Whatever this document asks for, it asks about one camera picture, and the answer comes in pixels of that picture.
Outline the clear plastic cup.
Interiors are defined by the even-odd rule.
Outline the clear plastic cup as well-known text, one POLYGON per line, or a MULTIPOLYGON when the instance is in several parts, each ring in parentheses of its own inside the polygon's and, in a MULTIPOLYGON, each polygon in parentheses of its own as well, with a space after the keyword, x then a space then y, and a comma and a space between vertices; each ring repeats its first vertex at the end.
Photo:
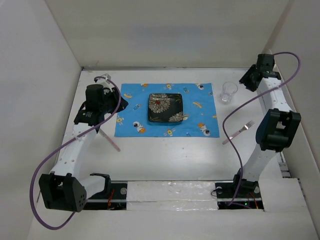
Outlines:
POLYGON ((238 91, 238 86, 234 82, 225 82, 222 85, 220 99, 223 102, 228 103, 233 99, 237 91, 238 91))

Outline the blue space-print cloth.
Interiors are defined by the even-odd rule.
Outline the blue space-print cloth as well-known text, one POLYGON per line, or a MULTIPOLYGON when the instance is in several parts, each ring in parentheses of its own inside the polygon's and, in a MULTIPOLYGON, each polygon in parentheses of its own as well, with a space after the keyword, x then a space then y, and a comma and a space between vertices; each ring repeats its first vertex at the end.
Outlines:
POLYGON ((128 102, 116 118, 116 137, 205 137, 220 136, 211 83, 124 83, 121 96, 128 102), (183 121, 159 123, 148 120, 149 95, 181 94, 183 121))

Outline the black floral square plate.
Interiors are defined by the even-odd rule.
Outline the black floral square plate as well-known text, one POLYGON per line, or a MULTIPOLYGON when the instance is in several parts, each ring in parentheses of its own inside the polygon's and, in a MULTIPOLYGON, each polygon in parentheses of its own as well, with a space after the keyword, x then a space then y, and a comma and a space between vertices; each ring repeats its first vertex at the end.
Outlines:
POLYGON ((154 123, 180 123, 184 117, 180 93, 151 93, 148 98, 148 120, 154 123))

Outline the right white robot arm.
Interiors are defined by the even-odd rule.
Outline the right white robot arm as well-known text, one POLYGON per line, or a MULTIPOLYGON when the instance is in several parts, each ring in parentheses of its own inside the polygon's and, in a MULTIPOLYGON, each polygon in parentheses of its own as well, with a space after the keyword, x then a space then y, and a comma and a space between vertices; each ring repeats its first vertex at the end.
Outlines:
POLYGON ((265 167, 277 153, 290 147, 301 122, 301 114, 294 112, 286 101, 282 90, 286 82, 274 70, 274 57, 273 54, 259 54, 256 64, 239 81, 246 89, 257 93, 265 113, 256 130, 255 148, 233 178, 231 191, 237 197, 257 188, 265 167))

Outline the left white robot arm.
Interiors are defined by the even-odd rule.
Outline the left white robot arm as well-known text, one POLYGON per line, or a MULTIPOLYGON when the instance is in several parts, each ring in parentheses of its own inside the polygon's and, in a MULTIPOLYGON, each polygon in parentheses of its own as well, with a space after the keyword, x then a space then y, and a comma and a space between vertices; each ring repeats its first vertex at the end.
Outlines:
POLYGON ((124 110, 128 103, 121 97, 116 86, 104 83, 86 87, 85 101, 79 108, 68 143, 57 164, 49 174, 42 174, 39 187, 47 209, 80 212, 89 198, 97 195, 107 198, 112 192, 108 174, 91 173, 79 179, 81 165, 91 142, 106 122, 105 115, 113 116, 124 110))

